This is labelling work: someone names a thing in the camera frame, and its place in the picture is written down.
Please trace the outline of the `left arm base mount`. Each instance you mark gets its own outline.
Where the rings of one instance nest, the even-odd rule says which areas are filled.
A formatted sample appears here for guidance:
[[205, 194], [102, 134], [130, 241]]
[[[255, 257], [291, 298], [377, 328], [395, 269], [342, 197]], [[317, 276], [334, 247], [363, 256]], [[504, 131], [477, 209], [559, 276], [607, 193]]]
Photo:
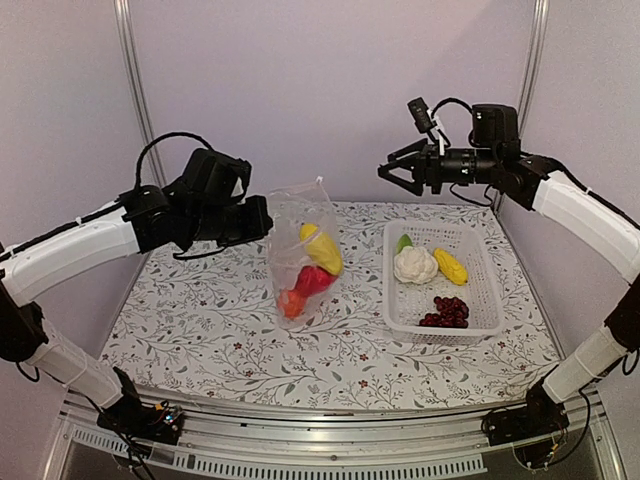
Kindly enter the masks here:
[[167, 400], [144, 405], [129, 376], [117, 367], [114, 371], [121, 381], [123, 397], [100, 411], [97, 425], [123, 436], [177, 445], [185, 420], [183, 409]]

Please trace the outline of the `orange toy pumpkin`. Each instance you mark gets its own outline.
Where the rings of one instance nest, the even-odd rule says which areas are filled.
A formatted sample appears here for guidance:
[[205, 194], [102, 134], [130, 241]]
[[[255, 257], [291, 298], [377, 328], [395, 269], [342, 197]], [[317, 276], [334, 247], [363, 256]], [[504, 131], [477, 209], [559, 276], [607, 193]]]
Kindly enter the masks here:
[[297, 290], [284, 289], [277, 299], [277, 307], [284, 318], [294, 320], [299, 317], [307, 303], [307, 298]]

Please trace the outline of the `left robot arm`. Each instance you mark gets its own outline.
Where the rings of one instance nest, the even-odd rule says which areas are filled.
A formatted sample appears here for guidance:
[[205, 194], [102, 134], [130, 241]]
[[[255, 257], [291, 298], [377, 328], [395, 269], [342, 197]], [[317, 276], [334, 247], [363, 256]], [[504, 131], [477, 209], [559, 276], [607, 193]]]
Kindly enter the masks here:
[[211, 149], [195, 150], [183, 173], [165, 187], [137, 184], [96, 212], [1, 254], [1, 357], [52, 375], [109, 409], [128, 434], [148, 426], [148, 412], [123, 374], [101, 364], [45, 319], [37, 298], [113, 260], [172, 244], [189, 260], [198, 241], [218, 251], [267, 236], [267, 200], [247, 193], [249, 162]]

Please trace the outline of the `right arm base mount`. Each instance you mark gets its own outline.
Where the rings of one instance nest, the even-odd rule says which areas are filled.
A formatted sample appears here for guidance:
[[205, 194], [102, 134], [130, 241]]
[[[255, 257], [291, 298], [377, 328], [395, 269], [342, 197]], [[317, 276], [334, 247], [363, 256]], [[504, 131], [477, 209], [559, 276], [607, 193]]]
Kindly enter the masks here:
[[515, 449], [516, 460], [536, 470], [549, 467], [564, 440], [569, 419], [563, 403], [555, 403], [540, 385], [516, 408], [497, 408], [484, 416], [481, 431], [491, 446], [528, 441]]

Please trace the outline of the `clear zip top bag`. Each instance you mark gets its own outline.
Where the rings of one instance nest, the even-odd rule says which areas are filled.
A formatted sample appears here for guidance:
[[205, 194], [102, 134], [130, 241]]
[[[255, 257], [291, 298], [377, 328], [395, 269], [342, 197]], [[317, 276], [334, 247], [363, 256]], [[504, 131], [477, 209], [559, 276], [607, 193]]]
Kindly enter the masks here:
[[294, 320], [283, 317], [277, 299], [284, 289], [294, 289], [300, 270], [307, 265], [317, 266], [307, 255], [299, 239], [303, 224], [313, 223], [326, 231], [340, 249], [340, 238], [334, 207], [324, 188], [323, 178], [303, 184], [280, 188], [267, 196], [273, 228], [267, 237], [267, 262], [273, 284], [279, 325], [284, 329], [302, 326], [314, 318], [320, 304], [331, 298], [337, 280], [324, 292], [307, 298], [302, 314]]

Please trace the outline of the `red toy bell pepper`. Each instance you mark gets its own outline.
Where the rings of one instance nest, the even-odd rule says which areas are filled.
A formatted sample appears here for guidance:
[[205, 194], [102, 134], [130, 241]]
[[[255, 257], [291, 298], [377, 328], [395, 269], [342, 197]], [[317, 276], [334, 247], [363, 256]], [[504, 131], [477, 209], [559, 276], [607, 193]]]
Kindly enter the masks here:
[[335, 281], [337, 276], [319, 266], [304, 266], [296, 279], [294, 290], [303, 298], [320, 294], [326, 291]]

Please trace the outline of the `white toy cauliflower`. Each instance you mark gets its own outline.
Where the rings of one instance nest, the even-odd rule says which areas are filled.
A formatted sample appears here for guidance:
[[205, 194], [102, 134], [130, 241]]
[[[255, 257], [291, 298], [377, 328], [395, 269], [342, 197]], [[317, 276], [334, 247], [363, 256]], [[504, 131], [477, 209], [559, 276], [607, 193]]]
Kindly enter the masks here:
[[396, 244], [393, 273], [401, 283], [422, 285], [432, 281], [439, 270], [435, 257], [422, 246], [415, 246], [407, 234]]

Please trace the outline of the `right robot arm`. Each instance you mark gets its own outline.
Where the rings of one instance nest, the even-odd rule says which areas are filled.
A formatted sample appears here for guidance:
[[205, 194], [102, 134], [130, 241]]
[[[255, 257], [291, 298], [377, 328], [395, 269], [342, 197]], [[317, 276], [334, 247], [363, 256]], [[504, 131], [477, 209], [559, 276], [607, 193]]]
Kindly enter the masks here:
[[550, 219], [600, 254], [629, 288], [602, 327], [532, 387], [517, 427], [537, 436], [552, 424], [555, 405], [606, 374], [639, 350], [639, 225], [580, 183], [560, 161], [521, 148], [515, 108], [466, 105], [472, 119], [469, 147], [450, 145], [437, 117], [421, 98], [408, 104], [422, 139], [388, 155], [378, 175], [420, 196], [445, 184], [487, 185], [521, 207]]

